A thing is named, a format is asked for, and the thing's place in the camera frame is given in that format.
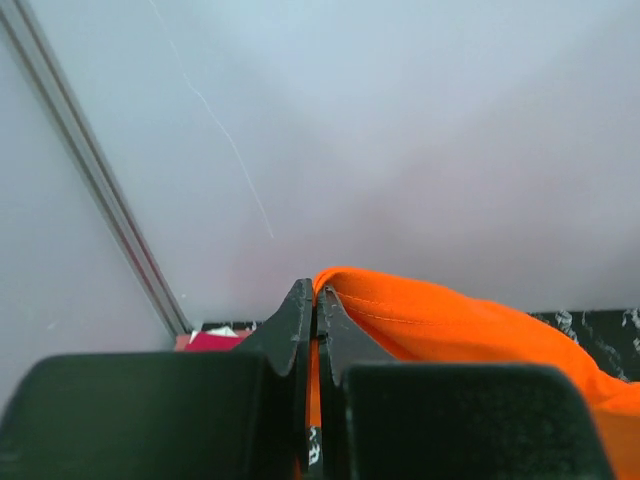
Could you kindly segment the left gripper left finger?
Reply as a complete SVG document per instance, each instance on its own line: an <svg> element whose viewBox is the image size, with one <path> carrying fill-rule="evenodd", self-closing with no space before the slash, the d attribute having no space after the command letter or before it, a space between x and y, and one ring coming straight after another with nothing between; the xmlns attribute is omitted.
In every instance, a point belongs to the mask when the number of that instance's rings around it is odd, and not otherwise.
<svg viewBox="0 0 640 480"><path fill-rule="evenodd" d="M313 289L227 352L59 355L1 419L5 479L297 479L308 467Z"/></svg>

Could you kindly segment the folded magenta t shirt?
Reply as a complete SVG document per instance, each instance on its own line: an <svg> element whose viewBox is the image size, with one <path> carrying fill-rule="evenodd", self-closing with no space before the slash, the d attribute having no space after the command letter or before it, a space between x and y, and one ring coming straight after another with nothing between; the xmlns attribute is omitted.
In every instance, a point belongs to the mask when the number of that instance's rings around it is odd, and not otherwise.
<svg viewBox="0 0 640 480"><path fill-rule="evenodd" d="M247 332L231 331L231 335L217 332L194 333L183 350L185 352L226 352L240 345L249 334Z"/></svg>

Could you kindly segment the folded white t shirt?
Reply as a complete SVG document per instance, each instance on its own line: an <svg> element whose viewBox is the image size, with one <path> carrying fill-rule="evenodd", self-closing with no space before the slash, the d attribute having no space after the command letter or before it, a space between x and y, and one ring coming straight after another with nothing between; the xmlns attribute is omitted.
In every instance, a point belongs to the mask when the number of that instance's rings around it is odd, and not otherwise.
<svg viewBox="0 0 640 480"><path fill-rule="evenodd" d="M207 334L207 335L211 335L211 336L218 336L218 337L231 337L231 338L237 338L238 335L236 334L236 332L230 328L227 325L223 325L220 327L214 327L208 330L202 330L203 334Z"/></svg>

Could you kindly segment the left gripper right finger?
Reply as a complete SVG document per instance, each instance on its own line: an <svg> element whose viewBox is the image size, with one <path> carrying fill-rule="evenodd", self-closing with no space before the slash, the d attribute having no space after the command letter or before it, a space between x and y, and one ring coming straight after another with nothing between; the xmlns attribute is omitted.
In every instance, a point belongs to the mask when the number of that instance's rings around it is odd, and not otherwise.
<svg viewBox="0 0 640 480"><path fill-rule="evenodd" d="M317 297L328 479L610 479L585 401L530 364L402 363Z"/></svg>

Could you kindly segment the orange t shirt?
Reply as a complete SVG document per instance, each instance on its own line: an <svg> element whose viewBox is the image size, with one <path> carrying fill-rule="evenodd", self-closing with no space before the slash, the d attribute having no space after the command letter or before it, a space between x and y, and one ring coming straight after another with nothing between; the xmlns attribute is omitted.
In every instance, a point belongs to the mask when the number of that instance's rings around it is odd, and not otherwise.
<svg viewBox="0 0 640 480"><path fill-rule="evenodd" d="M313 280L315 293L326 286L355 323L401 361L522 362L559 369L587 400L616 477L638 478L638 383L601 370L565 334L511 307L406 277L331 267Z"/></svg>

